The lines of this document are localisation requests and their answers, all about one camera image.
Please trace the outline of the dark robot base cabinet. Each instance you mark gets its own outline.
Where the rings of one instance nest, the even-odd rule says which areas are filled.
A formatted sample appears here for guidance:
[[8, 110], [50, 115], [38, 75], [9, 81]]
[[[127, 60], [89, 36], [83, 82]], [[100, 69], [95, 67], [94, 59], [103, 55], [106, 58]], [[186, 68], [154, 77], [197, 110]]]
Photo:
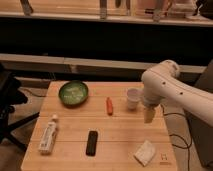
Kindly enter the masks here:
[[[213, 59], [197, 79], [194, 86], [213, 93]], [[188, 111], [185, 114], [200, 163], [204, 168], [213, 171], [213, 127]]]

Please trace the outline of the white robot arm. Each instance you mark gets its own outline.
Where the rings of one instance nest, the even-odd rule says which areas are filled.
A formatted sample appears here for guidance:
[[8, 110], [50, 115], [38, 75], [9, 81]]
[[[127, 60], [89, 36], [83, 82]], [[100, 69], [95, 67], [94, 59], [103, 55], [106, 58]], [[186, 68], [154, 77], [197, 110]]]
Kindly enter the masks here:
[[213, 93], [179, 81], [179, 74], [180, 67], [173, 60], [164, 60], [147, 69], [141, 76], [143, 105], [156, 107], [167, 98], [213, 127]]

